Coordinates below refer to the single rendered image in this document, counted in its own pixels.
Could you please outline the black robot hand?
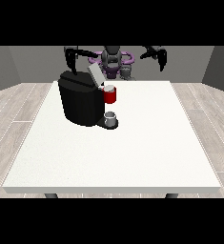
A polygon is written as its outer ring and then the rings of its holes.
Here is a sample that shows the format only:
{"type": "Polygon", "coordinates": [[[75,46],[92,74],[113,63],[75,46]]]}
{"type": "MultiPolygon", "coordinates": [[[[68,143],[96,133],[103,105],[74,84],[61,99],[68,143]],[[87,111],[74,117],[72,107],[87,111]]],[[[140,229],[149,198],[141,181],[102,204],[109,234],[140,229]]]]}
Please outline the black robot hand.
{"type": "Polygon", "coordinates": [[[163,71],[167,64],[167,51],[165,49],[154,48],[153,46],[145,46],[147,50],[145,53],[140,55],[141,59],[152,58],[159,64],[160,70],[163,71]]]}
{"type": "Polygon", "coordinates": [[[65,59],[67,66],[71,69],[74,75],[77,75],[75,62],[79,55],[85,57],[97,58],[98,55],[92,51],[84,51],[78,49],[77,46],[65,46],[64,47],[65,59]]]}

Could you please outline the pale grey machine lid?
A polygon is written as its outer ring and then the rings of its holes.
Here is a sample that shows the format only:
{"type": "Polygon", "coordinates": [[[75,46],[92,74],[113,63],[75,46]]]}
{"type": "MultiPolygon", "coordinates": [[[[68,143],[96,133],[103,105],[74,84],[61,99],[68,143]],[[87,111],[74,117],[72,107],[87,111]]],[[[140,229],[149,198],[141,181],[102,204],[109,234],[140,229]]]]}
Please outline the pale grey machine lid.
{"type": "Polygon", "coordinates": [[[88,71],[97,87],[100,87],[106,80],[97,63],[93,63],[88,66],[88,71]]]}

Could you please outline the small grey coffee pod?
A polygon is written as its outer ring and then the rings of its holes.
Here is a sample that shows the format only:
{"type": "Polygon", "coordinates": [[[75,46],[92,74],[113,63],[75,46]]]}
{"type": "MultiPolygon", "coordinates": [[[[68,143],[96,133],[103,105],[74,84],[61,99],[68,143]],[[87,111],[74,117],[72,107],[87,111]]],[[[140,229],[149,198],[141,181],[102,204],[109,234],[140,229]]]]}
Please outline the small grey coffee pod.
{"type": "Polygon", "coordinates": [[[120,77],[125,80],[131,78],[132,67],[130,65],[123,65],[120,69],[120,77]]]}

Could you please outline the black coffee machine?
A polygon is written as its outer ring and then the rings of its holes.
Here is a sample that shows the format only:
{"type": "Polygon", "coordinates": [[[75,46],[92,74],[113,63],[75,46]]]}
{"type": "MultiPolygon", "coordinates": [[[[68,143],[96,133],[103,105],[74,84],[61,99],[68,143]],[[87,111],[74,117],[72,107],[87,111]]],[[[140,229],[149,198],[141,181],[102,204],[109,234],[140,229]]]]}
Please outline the black coffee machine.
{"type": "Polygon", "coordinates": [[[112,127],[105,125],[105,105],[102,84],[97,87],[88,72],[79,71],[74,75],[64,71],[58,80],[63,110],[66,118],[72,123],[85,126],[100,126],[107,130],[118,127],[118,120],[112,127]]]}

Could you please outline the red pod holder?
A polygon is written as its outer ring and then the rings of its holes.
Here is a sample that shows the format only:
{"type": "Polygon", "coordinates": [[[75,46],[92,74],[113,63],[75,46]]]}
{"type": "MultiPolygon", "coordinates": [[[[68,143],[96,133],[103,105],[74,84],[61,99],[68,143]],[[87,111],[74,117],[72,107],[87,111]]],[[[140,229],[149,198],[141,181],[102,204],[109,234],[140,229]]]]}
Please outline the red pod holder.
{"type": "Polygon", "coordinates": [[[104,102],[112,104],[116,101],[116,87],[114,85],[107,85],[103,89],[104,102]]]}

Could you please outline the small grey cup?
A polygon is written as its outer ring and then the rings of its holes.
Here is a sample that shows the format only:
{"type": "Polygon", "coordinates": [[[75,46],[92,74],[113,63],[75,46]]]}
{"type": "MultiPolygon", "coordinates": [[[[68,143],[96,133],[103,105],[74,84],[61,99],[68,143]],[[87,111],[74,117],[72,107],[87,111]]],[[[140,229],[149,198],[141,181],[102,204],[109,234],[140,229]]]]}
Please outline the small grey cup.
{"type": "Polygon", "coordinates": [[[105,125],[108,127],[112,127],[115,125],[116,123],[116,115],[114,112],[106,112],[104,114],[104,118],[105,118],[105,125]]]}

